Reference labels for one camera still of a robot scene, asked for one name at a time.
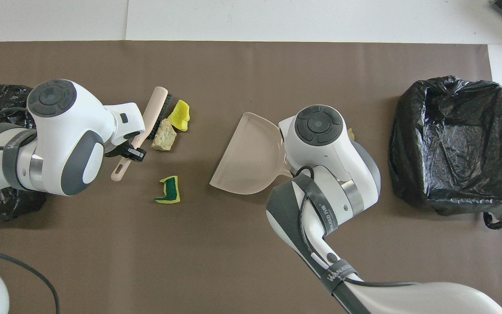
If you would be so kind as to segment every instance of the beige dustpan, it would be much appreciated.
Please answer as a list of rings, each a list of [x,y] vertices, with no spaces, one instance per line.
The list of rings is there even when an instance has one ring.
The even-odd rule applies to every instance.
[[[279,175],[292,177],[278,127],[254,113],[244,113],[210,184],[248,195],[267,188]]]

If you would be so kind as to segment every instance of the black trash bag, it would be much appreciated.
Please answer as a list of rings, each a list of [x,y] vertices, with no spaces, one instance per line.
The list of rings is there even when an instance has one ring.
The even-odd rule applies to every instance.
[[[0,111],[11,107],[26,108],[26,98],[32,88],[23,85],[0,85]],[[0,122],[35,129],[32,116],[25,111],[4,111]],[[0,221],[7,221],[25,213],[39,211],[46,201],[46,193],[21,191],[13,188],[0,190]]]
[[[394,193],[439,215],[483,212],[502,227],[502,87],[420,80],[398,101],[389,144]],[[492,222],[492,215],[498,222]]]

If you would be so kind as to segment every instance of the brush handle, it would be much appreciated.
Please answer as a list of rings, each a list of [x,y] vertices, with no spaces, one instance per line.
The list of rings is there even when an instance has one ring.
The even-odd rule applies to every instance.
[[[143,141],[145,141],[150,132],[152,132],[152,128],[158,120],[158,116],[160,114],[160,111],[162,110],[162,106],[164,105],[164,101],[166,100],[167,96],[168,91],[166,88],[160,86],[155,87],[154,91],[152,92],[152,96],[148,101],[145,113],[143,114],[143,121],[145,121],[145,131],[133,138],[133,141],[131,142],[133,148],[141,147]],[[125,171],[127,171],[127,168],[129,168],[130,164],[130,159],[121,157],[119,163],[117,163],[117,166],[112,172],[112,180],[121,181],[123,175],[125,174]]]

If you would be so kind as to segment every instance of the round gray button pad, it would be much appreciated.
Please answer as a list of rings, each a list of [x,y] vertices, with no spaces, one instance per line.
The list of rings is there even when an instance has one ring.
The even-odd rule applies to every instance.
[[[295,119],[295,133],[313,146],[329,145],[342,134],[340,114],[329,106],[314,105],[301,110]]]
[[[35,87],[26,104],[33,115],[55,117],[71,108],[76,100],[73,83],[64,79],[49,80]]]

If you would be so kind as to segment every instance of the brown paper sheet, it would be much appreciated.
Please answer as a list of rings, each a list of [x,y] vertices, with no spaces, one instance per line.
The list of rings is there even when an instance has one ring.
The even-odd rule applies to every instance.
[[[294,42],[0,42],[0,84],[71,79],[104,104],[144,109],[156,85],[191,106],[170,152],[143,148],[123,181],[96,181],[40,212],[0,223],[0,251],[56,286],[64,313],[341,313],[271,230],[269,189],[232,195],[208,185],[242,113],[274,123],[312,104],[337,108],[382,173],[380,201],[329,244],[364,280],[466,284],[502,305],[502,230],[480,215],[439,217],[392,193],[387,145],[398,97],[416,80],[490,80],[484,45]],[[178,175],[181,202],[161,205]],[[285,179],[279,178],[274,184]],[[0,260],[11,313],[49,313],[32,274]]]

